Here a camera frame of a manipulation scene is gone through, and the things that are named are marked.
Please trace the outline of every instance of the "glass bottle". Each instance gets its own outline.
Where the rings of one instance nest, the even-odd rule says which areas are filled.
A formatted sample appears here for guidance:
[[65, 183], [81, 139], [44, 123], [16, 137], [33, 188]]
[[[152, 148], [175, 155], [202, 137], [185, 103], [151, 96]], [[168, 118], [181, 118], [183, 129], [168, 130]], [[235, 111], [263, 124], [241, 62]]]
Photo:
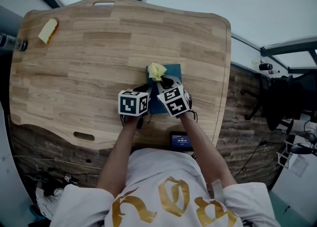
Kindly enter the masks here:
[[0, 34], [0, 47], [2, 48], [25, 51], [27, 46], [28, 42], [26, 40], [22, 40], [11, 35]]

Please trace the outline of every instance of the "floor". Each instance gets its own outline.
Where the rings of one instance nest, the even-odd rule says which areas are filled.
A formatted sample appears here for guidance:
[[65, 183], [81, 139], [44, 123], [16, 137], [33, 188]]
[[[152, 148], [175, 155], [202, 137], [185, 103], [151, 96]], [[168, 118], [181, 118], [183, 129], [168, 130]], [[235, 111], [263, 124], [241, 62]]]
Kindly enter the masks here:
[[[249, 159], [257, 145], [263, 141], [282, 143], [286, 135], [280, 131], [270, 131], [265, 118], [258, 113], [246, 121], [244, 115], [250, 113], [256, 100], [247, 95], [241, 95], [240, 89], [259, 92], [259, 81], [253, 72], [231, 65], [228, 97], [225, 114], [217, 143], [217, 149], [226, 160], [233, 175], [236, 175]], [[90, 150], [74, 146], [55, 134], [42, 128], [10, 123], [10, 131], [14, 152], [16, 155], [26, 155], [33, 158], [59, 159], [81, 165], [101, 168], [110, 150]], [[244, 182], [264, 182], [269, 186], [279, 166], [276, 164], [275, 152], [280, 145], [268, 144], [257, 149], [245, 172], [241, 172], [236, 180]], [[15, 158], [20, 174], [34, 174], [37, 168], [46, 170], [55, 167], [72, 174], [79, 180], [78, 185], [94, 187], [100, 169], [56, 161], [43, 161], [26, 157]], [[54, 177], [63, 178], [61, 172], [52, 172]]]

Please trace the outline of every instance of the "table handle cutout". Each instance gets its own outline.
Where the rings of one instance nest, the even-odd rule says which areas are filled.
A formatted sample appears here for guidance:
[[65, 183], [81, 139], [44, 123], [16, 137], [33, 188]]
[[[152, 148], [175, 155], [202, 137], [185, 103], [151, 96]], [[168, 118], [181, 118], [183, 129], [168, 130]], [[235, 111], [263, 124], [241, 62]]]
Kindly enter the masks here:
[[93, 6], [96, 7], [113, 7], [114, 2], [96, 2], [93, 4]]
[[82, 140], [87, 140], [87, 141], [95, 141], [95, 137], [91, 134], [86, 134], [86, 133], [81, 133], [81, 132], [74, 132], [74, 137]]

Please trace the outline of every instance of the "wooden table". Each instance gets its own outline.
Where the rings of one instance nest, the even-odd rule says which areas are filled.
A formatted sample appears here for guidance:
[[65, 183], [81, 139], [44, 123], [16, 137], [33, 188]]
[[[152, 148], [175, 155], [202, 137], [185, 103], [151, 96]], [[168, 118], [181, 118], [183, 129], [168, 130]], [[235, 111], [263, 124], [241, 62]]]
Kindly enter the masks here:
[[[99, 2], [114, 4], [94, 6]], [[37, 35], [52, 17], [59, 27], [46, 45]], [[216, 144], [230, 71], [226, 19], [134, 0], [83, 0], [27, 13], [18, 36], [29, 45], [25, 52], [13, 54], [14, 123], [43, 127], [75, 145], [110, 148], [122, 129], [117, 113], [120, 90], [144, 84], [145, 67], [151, 62], [179, 63], [198, 122]], [[155, 115], [134, 142], [164, 147], [170, 131], [183, 130], [179, 119]], [[75, 137], [75, 132], [90, 136]]]

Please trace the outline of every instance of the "yellow sponge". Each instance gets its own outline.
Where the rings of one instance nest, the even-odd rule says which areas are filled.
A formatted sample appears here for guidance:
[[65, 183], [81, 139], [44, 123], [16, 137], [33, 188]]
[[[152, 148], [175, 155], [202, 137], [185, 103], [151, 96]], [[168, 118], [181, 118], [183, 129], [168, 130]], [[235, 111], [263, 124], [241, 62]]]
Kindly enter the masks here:
[[151, 63], [148, 66], [149, 78], [152, 78], [153, 81], [162, 81], [161, 76], [164, 75], [166, 68], [159, 63]]
[[42, 28], [41, 32], [39, 33], [38, 37], [46, 44], [48, 44], [56, 32], [58, 27], [58, 22], [56, 19], [52, 18], [49, 19], [45, 26]]

